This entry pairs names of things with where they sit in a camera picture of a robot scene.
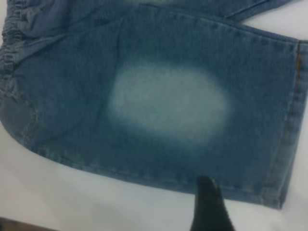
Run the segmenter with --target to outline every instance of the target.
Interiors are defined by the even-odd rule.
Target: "seam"
[[[208,18],[208,17],[213,17],[214,18],[215,16],[213,16],[213,15],[202,14],[203,16],[197,17],[197,16],[191,15],[188,12],[186,12],[184,10],[180,10],[180,9],[176,10],[174,8],[156,6],[156,5],[151,5],[151,4],[140,4],[140,6],[157,8],[157,9],[159,9],[161,11],[172,12],[174,14],[182,15],[182,16],[185,16],[187,18],[198,19],[199,21],[208,21],[208,22],[219,24],[221,26],[228,26],[228,27],[231,27],[231,28],[239,30],[239,31],[243,31],[243,32],[248,33],[248,34],[253,34],[253,35],[261,36],[261,37],[264,37],[264,38],[267,38],[267,39],[270,39],[270,40],[273,40],[273,41],[285,42],[285,43],[289,43],[289,44],[295,44],[295,43],[299,42],[298,39],[295,39],[295,38],[292,38],[292,37],[285,37],[283,35],[278,35],[278,34],[274,34],[274,33],[272,33],[272,34],[276,35],[276,36],[279,36],[279,37],[285,37],[286,39],[293,39],[294,41],[284,40],[283,38],[274,38],[274,37],[271,37],[270,35],[267,36],[267,35],[264,35],[262,33],[269,33],[269,34],[271,34],[271,33],[267,32],[267,31],[264,31],[264,30],[259,30],[259,29],[256,29],[256,28],[253,28],[253,27],[250,27],[250,26],[245,26],[245,25],[242,25],[242,24],[232,25],[231,23],[234,23],[232,21],[230,21],[228,23],[228,22],[221,22],[221,21],[219,21],[219,18],[217,18],[217,19],[210,19],[210,18]]]
[[[291,128],[292,124],[290,122],[290,118],[292,116],[292,112],[294,111],[294,102],[297,101],[296,100],[296,94],[298,92],[299,83],[300,83],[300,68],[301,68],[300,44],[301,44],[301,42],[299,41],[298,44],[297,44],[297,50],[296,50],[296,62],[295,62],[296,81],[295,81],[295,86],[294,86],[294,91],[293,91],[293,96],[292,96],[293,99],[292,99],[292,103],[291,103],[290,108],[289,108],[288,113],[287,113],[287,119],[286,119],[285,126],[284,126],[284,129],[283,129],[283,132],[282,132],[282,136],[281,136],[280,141],[279,141],[277,152],[276,152],[276,154],[273,158],[273,161],[272,161],[272,163],[269,167],[269,170],[268,170],[266,178],[265,178],[265,185],[263,186],[263,189],[262,189],[263,192],[266,192],[267,189],[272,189],[271,187],[268,186],[268,182],[269,182],[270,178],[272,177],[272,170],[273,170],[273,168],[275,168],[277,160],[279,159],[279,154],[280,154],[281,148],[283,146],[283,139],[285,139],[286,137],[287,138],[289,137],[290,130],[292,129]],[[279,188],[277,189],[279,194],[281,193],[281,189],[283,187],[283,183],[284,183],[285,178],[287,176],[289,167],[290,167],[290,163],[288,164],[288,167],[287,167],[286,171],[284,172],[284,176],[282,178],[282,183],[279,186]]]
[[[37,148],[34,148],[33,146],[29,146],[31,150],[33,150],[33,152],[35,153],[38,153],[39,154],[39,149]],[[130,177],[134,177],[135,179],[144,179],[144,180],[153,180],[153,178],[150,178],[148,176],[141,176],[141,175],[138,175],[138,174],[133,174],[133,173],[129,173],[129,172],[126,172],[126,171],[120,171],[120,170],[113,170],[113,169],[107,169],[107,168],[98,168],[98,167],[91,167],[91,166],[88,166],[88,165],[81,165],[80,163],[77,163],[77,162],[74,162],[70,159],[68,159],[67,157],[64,157],[62,155],[58,155],[58,157],[60,158],[50,158],[48,152],[46,152],[47,154],[44,154],[43,157],[47,158],[47,159],[50,159],[52,161],[55,161],[57,163],[60,163],[60,164],[63,164],[63,165],[66,165],[66,166],[69,166],[69,167],[72,167],[73,165],[75,166],[79,166],[78,169],[80,170],[83,170],[83,169],[91,169],[93,170],[93,172],[95,172],[97,174],[98,171],[104,171],[104,172],[108,172],[108,173],[116,173],[116,174],[122,174],[122,175],[126,175],[126,176],[130,176]],[[166,183],[171,183],[173,182],[173,184],[175,185],[181,185],[181,186],[188,186],[188,185],[191,185],[189,183],[185,184],[185,183],[178,183],[178,181],[176,180],[169,180],[169,179],[166,179],[166,180],[156,180],[156,182],[166,182]],[[220,188],[223,189],[223,190],[229,190],[229,191],[240,191],[240,192],[243,192],[243,193],[248,193],[248,194],[254,194],[256,196],[259,196],[259,193],[255,192],[255,191],[251,191],[251,190],[246,190],[245,188],[241,188],[241,189],[238,189],[238,188],[234,188],[234,187],[230,187],[230,186],[223,186],[223,185],[220,185]]]
[[[243,8],[243,9],[240,9],[240,10],[238,10],[238,11],[235,11],[235,12],[233,12],[233,13],[231,13],[231,14],[225,16],[224,18],[231,18],[231,17],[233,17],[233,16],[236,16],[237,14],[243,13],[243,12],[245,12],[245,11],[247,11],[247,10],[250,10],[250,9],[254,8],[254,7],[257,7],[257,6],[259,6],[259,5],[263,5],[264,3],[268,3],[269,1],[270,1],[270,0],[263,0],[263,1],[258,2],[258,3],[256,3],[256,4],[250,5],[250,6],[246,7],[246,8]]]
[[[16,95],[14,93],[6,93],[3,97],[20,99],[30,109],[30,123],[28,125],[28,128],[26,129],[26,132],[25,132],[23,139],[21,140],[22,144],[28,146],[29,143],[30,143],[30,140],[32,138],[34,125],[37,121],[37,113],[36,113],[36,110],[35,110],[33,104],[24,95]]]

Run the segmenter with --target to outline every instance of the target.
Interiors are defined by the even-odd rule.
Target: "faded patch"
[[[178,66],[124,66],[111,94],[109,116],[129,130],[198,146],[221,131],[228,99],[209,74]]]

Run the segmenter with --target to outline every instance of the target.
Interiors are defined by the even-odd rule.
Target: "white surface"
[[[6,12],[0,0],[0,27]],[[308,39],[308,0],[247,21]],[[308,230],[308,112],[282,211],[226,201],[237,231]],[[21,147],[0,125],[0,217],[61,231],[188,231],[194,196],[124,183],[78,171]]]

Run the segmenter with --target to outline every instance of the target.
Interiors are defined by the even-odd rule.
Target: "denim fabric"
[[[70,167],[281,208],[308,42],[235,21],[286,2],[8,0],[0,120]]]

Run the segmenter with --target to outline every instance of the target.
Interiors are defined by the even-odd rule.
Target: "elastic waistband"
[[[2,32],[3,44],[0,48],[0,97],[5,94],[7,81],[13,74],[14,44],[24,39],[17,24],[22,20],[25,4],[26,0],[7,0],[7,16]]]

